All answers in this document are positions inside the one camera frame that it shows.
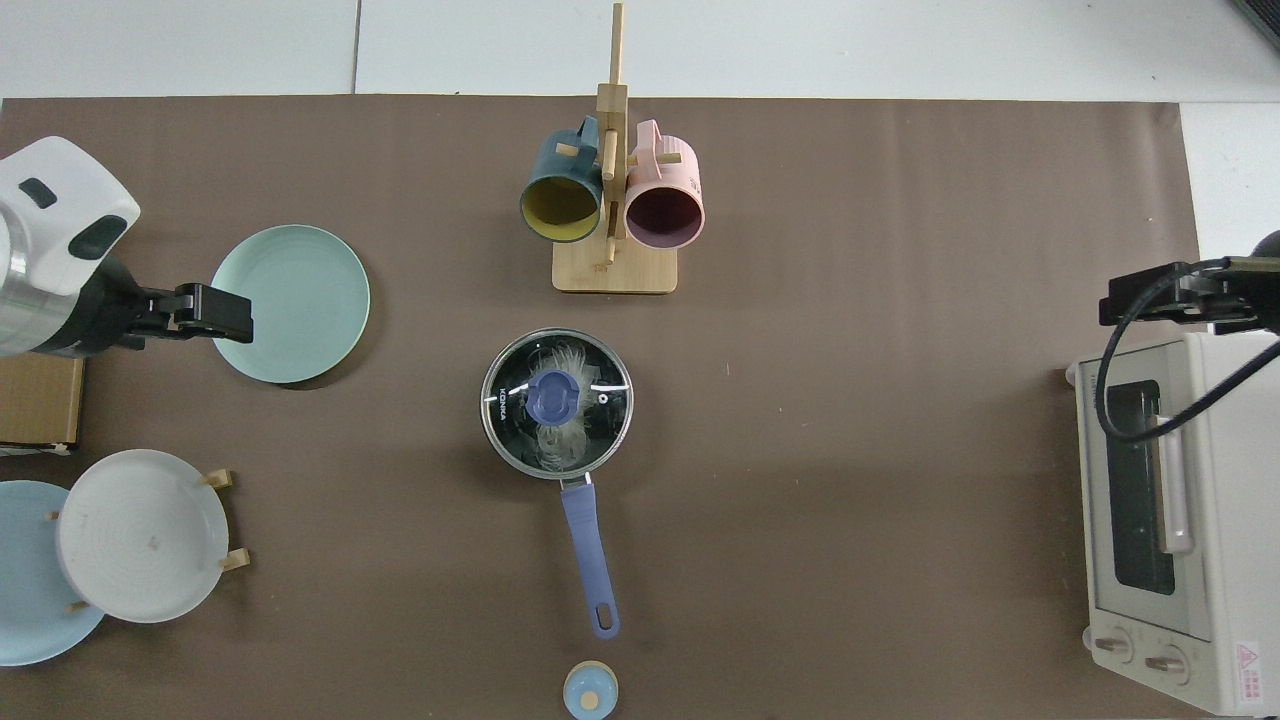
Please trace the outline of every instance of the pot lid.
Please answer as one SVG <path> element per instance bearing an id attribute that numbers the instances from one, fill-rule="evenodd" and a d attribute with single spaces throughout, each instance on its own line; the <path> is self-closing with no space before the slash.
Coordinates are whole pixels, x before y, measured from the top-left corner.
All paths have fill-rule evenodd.
<path id="1" fill-rule="evenodd" d="M 599 340 L 548 328 L 498 355 L 480 416 L 507 462 L 538 478 L 571 479 L 604 462 L 631 421 L 631 377 Z"/>

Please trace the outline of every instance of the pink mug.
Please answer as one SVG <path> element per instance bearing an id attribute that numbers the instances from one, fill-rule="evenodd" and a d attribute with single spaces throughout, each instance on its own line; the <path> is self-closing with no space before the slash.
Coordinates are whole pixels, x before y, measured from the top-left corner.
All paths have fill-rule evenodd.
<path id="1" fill-rule="evenodd" d="M 658 250 L 675 250 L 696 240 L 705 214 L 694 149 L 678 137 L 659 133 L 657 120 L 645 120 L 636 126 L 635 159 L 636 165 L 627 172 L 622 210 L 631 237 Z"/>

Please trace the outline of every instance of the pan handle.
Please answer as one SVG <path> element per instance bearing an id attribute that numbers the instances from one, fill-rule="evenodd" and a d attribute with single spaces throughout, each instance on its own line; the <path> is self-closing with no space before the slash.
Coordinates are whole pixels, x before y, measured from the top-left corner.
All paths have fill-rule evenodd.
<path id="1" fill-rule="evenodd" d="M 609 582 L 600 524 L 595 516 L 595 486 L 591 484 L 590 475 L 584 477 L 584 480 L 563 486 L 561 503 L 564 505 L 564 519 L 568 520 L 568 532 L 573 538 L 573 555 L 577 556 L 577 571 L 582 577 L 591 630 L 595 637 L 609 639 L 618 634 L 618 606 L 613 601 L 613 584 Z"/>

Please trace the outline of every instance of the oven knob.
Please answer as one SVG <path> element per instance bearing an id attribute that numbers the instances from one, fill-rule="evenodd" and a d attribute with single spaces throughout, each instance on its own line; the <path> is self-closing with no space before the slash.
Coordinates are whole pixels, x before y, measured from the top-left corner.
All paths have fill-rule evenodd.
<path id="1" fill-rule="evenodd" d="M 1133 641 L 1120 628 L 1111 628 L 1106 637 L 1093 638 L 1093 647 L 1115 655 L 1120 662 L 1133 662 Z"/>
<path id="2" fill-rule="evenodd" d="M 1160 651 L 1160 657 L 1148 657 L 1147 667 L 1167 674 L 1169 678 L 1179 685 L 1185 685 L 1192 679 L 1190 665 L 1187 662 L 1187 656 L 1183 655 L 1183 651 L 1171 644 L 1166 644 Z"/>

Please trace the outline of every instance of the black cable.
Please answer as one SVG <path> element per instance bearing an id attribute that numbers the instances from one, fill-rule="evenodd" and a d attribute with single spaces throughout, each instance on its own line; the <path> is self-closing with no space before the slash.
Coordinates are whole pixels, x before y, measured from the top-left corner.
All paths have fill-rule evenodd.
<path id="1" fill-rule="evenodd" d="M 1155 300 L 1160 292 L 1183 277 L 1203 270 L 1220 270 L 1225 266 L 1225 259 L 1203 260 L 1201 263 L 1187 265 L 1181 270 L 1169 273 L 1167 275 L 1151 283 L 1147 290 L 1142 291 L 1142 295 L 1134 299 L 1134 301 L 1129 305 L 1129 309 L 1125 310 L 1124 316 L 1120 318 L 1119 323 L 1116 323 L 1116 329 L 1111 333 L 1107 348 L 1102 352 L 1102 359 L 1098 363 L 1097 387 L 1093 396 L 1093 407 L 1098 415 L 1098 424 L 1102 425 L 1102 432 L 1106 433 L 1107 437 L 1120 442 L 1144 442 L 1169 434 L 1187 424 L 1187 421 L 1192 418 L 1199 415 L 1204 410 L 1208 410 L 1210 406 L 1221 400 L 1224 395 L 1235 389 L 1240 383 L 1249 379 L 1251 375 L 1265 368 L 1267 363 L 1280 356 L 1280 342 L 1275 342 L 1260 352 L 1256 357 L 1242 365 L 1240 369 L 1231 373 L 1225 380 L 1217 383 L 1213 389 L 1206 392 L 1203 397 L 1192 402 L 1185 410 L 1174 415 L 1169 421 L 1161 425 L 1147 428 L 1146 430 L 1138 433 L 1125 433 L 1116 428 L 1115 423 L 1111 421 L 1111 415 L 1107 413 L 1107 370 L 1111 368 L 1111 360 L 1115 357 L 1116 346 L 1120 345 L 1120 337 L 1124 334 L 1125 328 L 1128 328 L 1129 323 L 1134 322 L 1138 315 L 1142 314 L 1147 305 L 1151 304 L 1151 301 Z"/>

